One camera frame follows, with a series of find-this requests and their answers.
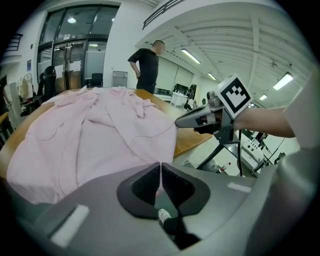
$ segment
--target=black t-shirt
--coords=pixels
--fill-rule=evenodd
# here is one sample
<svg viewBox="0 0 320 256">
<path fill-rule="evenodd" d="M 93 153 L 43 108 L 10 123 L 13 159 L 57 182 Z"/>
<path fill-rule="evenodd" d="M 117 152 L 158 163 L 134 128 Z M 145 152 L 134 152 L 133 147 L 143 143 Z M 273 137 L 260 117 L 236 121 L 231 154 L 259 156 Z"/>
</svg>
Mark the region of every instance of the black t-shirt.
<svg viewBox="0 0 320 256">
<path fill-rule="evenodd" d="M 137 61 L 139 61 L 141 74 L 138 83 L 155 84 L 159 68 L 159 57 L 157 54 L 150 49 L 139 49 L 128 59 L 128 62 L 136 63 Z"/>
</svg>

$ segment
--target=black chair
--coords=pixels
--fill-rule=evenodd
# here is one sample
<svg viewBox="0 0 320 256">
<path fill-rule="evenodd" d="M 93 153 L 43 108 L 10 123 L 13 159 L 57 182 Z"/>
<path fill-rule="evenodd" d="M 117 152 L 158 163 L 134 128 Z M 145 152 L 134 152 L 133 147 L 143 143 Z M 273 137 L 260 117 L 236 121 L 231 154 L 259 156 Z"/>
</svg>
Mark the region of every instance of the black chair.
<svg viewBox="0 0 320 256">
<path fill-rule="evenodd" d="M 102 87 L 103 86 L 103 74 L 93 73 L 91 76 L 90 87 Z"/>
<path fill-rule="evenodd" d="M 28 98 L 20 105 L 24 106 L 24 111 L 20 114 L 21 117 L 30 115 L 33 111 L 41 106 L 43 102 L 51 99 L 55 96 L 55 83 L 56 83 L 56 70 L 54 66 L 48 66 L 44 73 L 39 76 L 39 86 L 37 95 L 35 97 Z"/>
<path fill-rule="evenodd" d="M 48 66 L 44 71 L 44 95 L 43 102 L 56 95 L 56 70 L 54 66 Z"/>
</svg>

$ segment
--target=pink shirt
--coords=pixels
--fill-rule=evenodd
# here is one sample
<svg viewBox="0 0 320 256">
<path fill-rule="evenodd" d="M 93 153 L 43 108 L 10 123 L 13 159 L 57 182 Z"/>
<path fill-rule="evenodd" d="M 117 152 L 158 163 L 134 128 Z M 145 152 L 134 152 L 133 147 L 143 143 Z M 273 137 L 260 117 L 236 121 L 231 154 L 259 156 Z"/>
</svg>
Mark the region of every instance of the pink shirt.
<svg viewBox="0 0 320 256">
<path fill-rule="evenodd" d="M 82 88 L 53 101 L 8 167 L 7 181 L 28 201 L 53 204 L 96 177 L 173 161 L 174 120 L 131 90 Z"/>
</svg>

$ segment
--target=white wall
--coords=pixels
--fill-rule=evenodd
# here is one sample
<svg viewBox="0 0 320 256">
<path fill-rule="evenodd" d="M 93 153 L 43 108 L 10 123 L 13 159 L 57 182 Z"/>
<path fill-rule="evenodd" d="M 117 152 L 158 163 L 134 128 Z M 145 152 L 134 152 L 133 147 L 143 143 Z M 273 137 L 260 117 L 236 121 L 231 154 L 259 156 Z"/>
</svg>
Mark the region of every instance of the white wall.
<svg viewBox="0 0 320 256">
<path fill-rule="evenodd" d="M 186 87 L 190 87 L 193 74 L 185 68 L 178 66 L 178 70 L 174 79 L 176 84 L 180 84 Z"/>
<path fill-rule="evenodd" d="M 171 91 L 175 86 L 175 77 L 177 75 L 178 67 L 179 66 L 173 62 L 160 57 L 155 87 Z"/>
<path fill-rule="evenodd" d="M 37 54 L 39 38 L 42 27 L 47 17 L 47 11 L 38 11 L 30 15 L 30 17 L 21 25 L 17 33 L 22 34 L 19 49 L 17 52 L 12 51 L 4 54 L 4 61 L 16 63 L 13 67 L 7 70 L 7 84 L 14 82 L 19 83 L 20 79 L 27 74 L 31 74 L 34 90 L 38 89 L 37 80 Z M 27 61 L 31 60 L 31 70 L 27 71 Z M 31 80 L 28 80 L 28 96 L 31 97 L 32 85 Z"/>
<path fill-rule="evenodd" d="M 199 99 L 197 100 L 198 106 L 202 105 L 202 99 L 207 99 L 207 92 L 213 91 L 217 86 L 219 82 L 212 80 L 211 78 L 205 78 L 201 77 L 199 84 L 196 84 L 197 86 L 201 87 L 201 93 L 199 96 Z"/>
<path fill-rule="evenodd" d="M 152 9 L 136 2 L 123 2 L 115 16 L 103 67 L 103 86 L 111 87 L 112 72 L 128 72 L 127 87 L 136 88 L 136 74 L 130 67 L 128 58 L 138 49 L 135 47 L 142 38 L 143 22 L 152 14 Z"/>
</svg>

